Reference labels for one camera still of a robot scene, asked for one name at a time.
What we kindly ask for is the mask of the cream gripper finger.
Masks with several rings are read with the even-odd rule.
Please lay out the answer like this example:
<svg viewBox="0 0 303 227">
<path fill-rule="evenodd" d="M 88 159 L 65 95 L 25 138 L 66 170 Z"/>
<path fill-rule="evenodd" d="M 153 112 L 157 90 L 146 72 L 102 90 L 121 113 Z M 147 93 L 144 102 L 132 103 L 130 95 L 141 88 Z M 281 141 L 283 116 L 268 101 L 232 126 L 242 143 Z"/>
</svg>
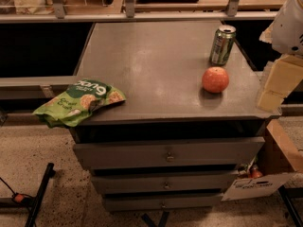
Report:
<svg viewBox="0 0 303 227">
<path fill-rule="evenodd" d="M 303 80 L 303 58 L 282 55 L 268 63 L 262 73 L 257 96 L 257 107 L 273 112 Z"/>
</svg>

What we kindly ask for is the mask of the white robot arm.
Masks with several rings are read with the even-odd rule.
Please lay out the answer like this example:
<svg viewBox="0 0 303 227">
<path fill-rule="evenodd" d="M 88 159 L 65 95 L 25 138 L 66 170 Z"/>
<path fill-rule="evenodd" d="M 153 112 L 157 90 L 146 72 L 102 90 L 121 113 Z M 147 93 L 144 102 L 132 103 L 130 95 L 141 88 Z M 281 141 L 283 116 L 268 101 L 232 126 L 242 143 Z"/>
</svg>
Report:
<svg viewBox="0 0 303 227">
<path fill-rule="evenodd" d="M 257 107 L 275 111 L 303 80 L 303 0 L 288 0 L 259 37 L 281 54 L 264 67 Z"/>
</svg>

